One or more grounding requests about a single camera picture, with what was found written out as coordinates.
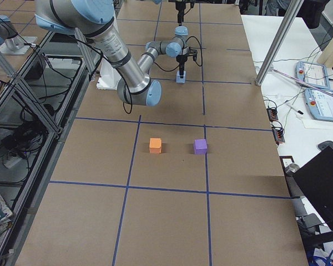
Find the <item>light blue foam block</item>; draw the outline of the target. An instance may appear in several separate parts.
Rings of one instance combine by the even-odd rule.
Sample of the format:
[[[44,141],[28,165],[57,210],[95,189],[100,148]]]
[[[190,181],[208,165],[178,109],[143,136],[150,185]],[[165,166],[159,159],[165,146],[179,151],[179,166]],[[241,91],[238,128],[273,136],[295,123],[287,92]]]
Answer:
[[[176,72],[176,83],[184,84],[186,82],[186,71],[180,72],[179,70]]]

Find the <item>orange foam block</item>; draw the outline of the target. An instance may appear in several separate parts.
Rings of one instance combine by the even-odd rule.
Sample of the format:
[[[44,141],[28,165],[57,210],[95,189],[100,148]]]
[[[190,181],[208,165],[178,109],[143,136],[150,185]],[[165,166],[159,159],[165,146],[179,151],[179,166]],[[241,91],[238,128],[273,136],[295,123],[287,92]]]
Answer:
[[[151,154],[160,154],[162,152],[162,139],[161,138],[150,138],[149,152]]]

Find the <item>purple foam block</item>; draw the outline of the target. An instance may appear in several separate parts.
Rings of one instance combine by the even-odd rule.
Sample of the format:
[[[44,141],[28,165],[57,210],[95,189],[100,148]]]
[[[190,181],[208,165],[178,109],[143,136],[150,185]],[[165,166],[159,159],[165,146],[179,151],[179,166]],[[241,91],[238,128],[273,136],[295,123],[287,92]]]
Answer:
[[[208,145],[206,139],[195,139],[193,147],[195,155],[204,155],[208,151]]]

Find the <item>orange connector box upper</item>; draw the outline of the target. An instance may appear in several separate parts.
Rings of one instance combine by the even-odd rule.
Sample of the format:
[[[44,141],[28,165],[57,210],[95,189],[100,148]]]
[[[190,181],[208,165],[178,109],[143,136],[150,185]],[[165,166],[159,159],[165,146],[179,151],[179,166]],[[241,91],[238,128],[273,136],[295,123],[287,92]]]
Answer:
[[[278,121],[278,111],[277,108],[267,108],[266,109],[269,121]]]

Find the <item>orange connector box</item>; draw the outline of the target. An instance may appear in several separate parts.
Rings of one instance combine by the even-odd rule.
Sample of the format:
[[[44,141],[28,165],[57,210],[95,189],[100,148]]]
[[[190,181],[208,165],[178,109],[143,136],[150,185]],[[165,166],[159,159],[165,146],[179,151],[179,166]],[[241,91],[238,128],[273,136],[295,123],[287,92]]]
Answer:
[[[269,121],[278,121],[278,111],[277,108],[267,108],[266,109]]]
[[[272,132],[274,136],[274,140],[276,144],[283,144],[285,143],[284,138],[284,129],[282,127],[272,127]]]

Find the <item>long metal rod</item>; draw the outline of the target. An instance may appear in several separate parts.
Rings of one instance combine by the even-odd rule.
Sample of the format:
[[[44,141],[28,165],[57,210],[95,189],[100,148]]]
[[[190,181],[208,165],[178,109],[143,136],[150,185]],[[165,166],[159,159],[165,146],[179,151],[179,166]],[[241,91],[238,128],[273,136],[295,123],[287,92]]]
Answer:
[[[297,82],[297,83],[299,83],[299,84],[301,84],[301,85],[304,85],[304,86],[306,86],[306,87],[308,87],[308,88],[312,88],[312,89],[314,89],[314,90],[320,91],[321,93],[326,94],[326,95],[328,95],[328,96],[330,96],[330,97],[333,98],[333,94],[329,93],[328,90],[324,90],[324,89],[321,89],[321,88],[319,88],[319,87],[317,87],[317,86],[313,86],[313,85],[311,85],[311,84],[309,84],[309,83],[306,83],[306,82],[304,82],[304,81],[302,81],[302,80],[300,80],[300,79],[298,79],[298,78],[295,78],[295,77],[293,77],[293,76],[291,76],[291,75],[288,75],[288,74],[286,74],[286,73],[283,73],[283,72],[281,72],[281,71],[278,71],[278,70],[274,69],[273,67],[270,67],[269,70],[270,70],[270,71],[273,71],[274,73],[278,73],[278,74],[280,74],[280,75],[282,75],[282,76],[284,76],[284,77],[286,77],[286,78],[289,78],[289,79],[291,79],[291,80],[293,80],[293,81],[295,81],[295,82]]]

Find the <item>orange connector box lower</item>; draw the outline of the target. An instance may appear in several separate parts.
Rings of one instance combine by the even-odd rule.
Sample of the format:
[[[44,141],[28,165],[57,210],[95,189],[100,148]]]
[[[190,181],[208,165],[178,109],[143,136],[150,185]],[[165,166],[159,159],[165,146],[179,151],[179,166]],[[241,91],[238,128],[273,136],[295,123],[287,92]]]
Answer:
[[[283,144],[285,143],[284,138],[284,129],[282,127],[272,127],[272,132],[274,136],[274,140],[276,144]]]

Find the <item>black marker pen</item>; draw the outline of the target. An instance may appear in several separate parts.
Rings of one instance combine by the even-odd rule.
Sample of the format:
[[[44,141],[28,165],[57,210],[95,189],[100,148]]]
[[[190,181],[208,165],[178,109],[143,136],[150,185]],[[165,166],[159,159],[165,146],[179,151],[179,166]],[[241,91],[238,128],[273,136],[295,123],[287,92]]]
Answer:
[[[294,110],[296,113],[300,114],[300,115],[303,115],[304,113],[299,110],[297,107],[295,107],[292,103],[290,102],[287,102],[286,105],[291,108],[292,110]]]

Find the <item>upper teach pendant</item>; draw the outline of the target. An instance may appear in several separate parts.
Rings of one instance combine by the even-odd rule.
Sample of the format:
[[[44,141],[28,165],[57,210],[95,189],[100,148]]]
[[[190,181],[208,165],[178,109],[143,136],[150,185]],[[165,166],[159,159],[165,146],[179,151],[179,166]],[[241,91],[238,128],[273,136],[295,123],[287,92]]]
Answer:
[[[296,64],[296,77],[321,89],[330,89],[329,77],[326,66],[305,61]]]

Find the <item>teach pendant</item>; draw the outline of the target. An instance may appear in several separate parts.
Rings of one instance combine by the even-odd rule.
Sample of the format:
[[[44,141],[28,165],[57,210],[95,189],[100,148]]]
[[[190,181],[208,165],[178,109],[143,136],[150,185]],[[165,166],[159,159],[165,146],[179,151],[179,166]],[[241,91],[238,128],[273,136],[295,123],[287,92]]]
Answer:
[[[329,77],[326,66],[305,61],[296,64],[296,77],[321,89],[330,89]]]
[[[325,92],[307,88],[304,92],[307,108],[315,120],[333,122],[333,90]]]

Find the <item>lower teach pendant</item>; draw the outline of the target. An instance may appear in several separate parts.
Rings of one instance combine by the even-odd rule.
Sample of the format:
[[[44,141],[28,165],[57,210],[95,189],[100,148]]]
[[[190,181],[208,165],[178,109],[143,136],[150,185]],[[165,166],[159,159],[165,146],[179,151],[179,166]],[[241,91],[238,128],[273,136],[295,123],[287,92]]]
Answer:
[[[307,88],[304,92],[307,108],[315,120],[333,122],[333,90],[325,92]]]

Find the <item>black monitor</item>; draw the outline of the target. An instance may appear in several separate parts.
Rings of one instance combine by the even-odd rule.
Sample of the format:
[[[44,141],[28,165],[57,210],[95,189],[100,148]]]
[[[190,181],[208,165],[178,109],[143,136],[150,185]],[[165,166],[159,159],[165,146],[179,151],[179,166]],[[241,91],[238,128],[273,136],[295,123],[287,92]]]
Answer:
[[[333,147],[328,146],[294,173],[294,180],[333,230]]]

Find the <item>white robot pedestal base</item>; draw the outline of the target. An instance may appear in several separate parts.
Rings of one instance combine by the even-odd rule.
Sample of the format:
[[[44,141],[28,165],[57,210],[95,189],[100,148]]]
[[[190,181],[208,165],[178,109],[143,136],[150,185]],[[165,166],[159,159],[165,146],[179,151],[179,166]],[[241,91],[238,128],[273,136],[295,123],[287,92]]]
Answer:
[[[118,31],[113,1],[94,1],[94,3],[97,5],[99,15],[101,15],[98,20],[102,19],[103,23],[105,23],[104,20],[107,17],[108,21],[113,21],[112,25],[115,27],[116,31]],[[107,61],[107,52],[103,52],[103,54],[104,59],[100,69],[100,78],[98,79],[97,88],[102,90],[116,90],[121,76],[111,66],[110,62]]]

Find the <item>aluminium frame post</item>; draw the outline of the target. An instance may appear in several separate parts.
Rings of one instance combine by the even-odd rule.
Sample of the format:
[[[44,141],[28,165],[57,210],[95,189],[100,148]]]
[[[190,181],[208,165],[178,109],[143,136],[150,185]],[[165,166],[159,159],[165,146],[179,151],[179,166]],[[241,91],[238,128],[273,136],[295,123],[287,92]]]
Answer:
[[[281,21],[279,29],[277,30],[277,32],[275,34],[275,37],[271,43],[271,46],[260,67],[260,70],[256,76],[255,85],[260,86],[263,83],[263,81],[267,75],[267,72],[270,70],[270,67],[271,67],[278,51],[280,50],[280,47],[290,29],[290,27],[292,26],[292,23],[293,23],[296,15],[298,14],[303,2],[304,2],[303,0],[293,0],[290,2],[288,9]]]

